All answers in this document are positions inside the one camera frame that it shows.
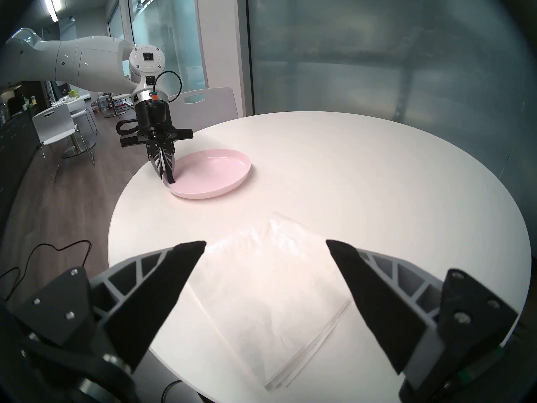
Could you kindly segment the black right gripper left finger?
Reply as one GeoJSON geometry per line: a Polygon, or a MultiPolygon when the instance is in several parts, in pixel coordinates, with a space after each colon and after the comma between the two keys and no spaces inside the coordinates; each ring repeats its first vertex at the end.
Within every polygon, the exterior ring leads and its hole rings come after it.
{"type": "Polygon", "coordinates": [[[92,280],[68,269],[17,309],[22,349],[66,370],[105,357],[136,370],[205,248],[194,241],[131,257],[92,280]]]}

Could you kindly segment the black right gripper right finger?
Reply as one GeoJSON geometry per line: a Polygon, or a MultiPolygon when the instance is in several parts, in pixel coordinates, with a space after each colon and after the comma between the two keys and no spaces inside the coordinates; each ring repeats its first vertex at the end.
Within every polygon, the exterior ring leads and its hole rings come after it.
{"type": "Polygon", "coordinates": [[[397,374],[401,391],[458,391],[503,356],[519,317],[469,273],[444,280],[395,257],[326,240],[366,326],[397,374]]]}

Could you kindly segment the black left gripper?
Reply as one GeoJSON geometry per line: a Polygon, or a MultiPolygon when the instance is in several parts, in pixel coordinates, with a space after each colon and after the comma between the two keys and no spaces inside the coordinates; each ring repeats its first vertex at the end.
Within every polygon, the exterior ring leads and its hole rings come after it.
{"type": "Polygon", "coordinates": [[[142,101],[136,104],[135,114],[134,119],[120,120],[121,147],[144,145],[159,178],[165,175],[166,181],[173,184],[174,143],[193,139],[193,131],[172,125],[169,104],[164,100],[142,101]]]}

